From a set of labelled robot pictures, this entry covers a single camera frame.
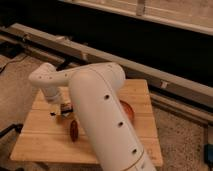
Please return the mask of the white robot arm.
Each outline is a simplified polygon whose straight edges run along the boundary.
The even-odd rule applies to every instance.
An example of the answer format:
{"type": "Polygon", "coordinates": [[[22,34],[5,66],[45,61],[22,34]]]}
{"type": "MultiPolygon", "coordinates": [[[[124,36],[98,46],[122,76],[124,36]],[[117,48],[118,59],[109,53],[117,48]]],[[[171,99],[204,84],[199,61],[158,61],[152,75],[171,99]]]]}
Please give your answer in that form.
{"type": "Polygon", "coordinates": [[[61,101],[66,86],[96,157],[104,171],[156,171],[117,96],[125,72],[113,62],[58,71],[44,63],[29,76],[50,103],[61,101]]]}

